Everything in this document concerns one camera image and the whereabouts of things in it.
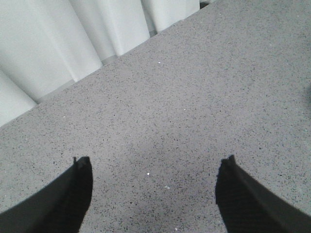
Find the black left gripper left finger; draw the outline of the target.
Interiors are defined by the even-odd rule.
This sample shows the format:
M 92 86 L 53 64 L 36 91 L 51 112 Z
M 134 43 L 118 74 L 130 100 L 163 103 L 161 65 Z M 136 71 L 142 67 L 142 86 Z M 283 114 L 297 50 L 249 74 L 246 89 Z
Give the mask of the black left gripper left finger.
M 77 233 L 90 206 L 89 157 L 74 159 L 64 173 L 0 215 L 2 233 Z

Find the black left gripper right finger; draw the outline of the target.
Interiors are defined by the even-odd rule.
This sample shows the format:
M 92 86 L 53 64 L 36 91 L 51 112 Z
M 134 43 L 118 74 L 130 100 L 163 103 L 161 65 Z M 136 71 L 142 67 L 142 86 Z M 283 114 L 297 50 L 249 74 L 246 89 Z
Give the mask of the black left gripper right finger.
M 311 217 L 288 204 L 238 166 L 221 161 L 216 204 L 229 233 L 309 233 Z

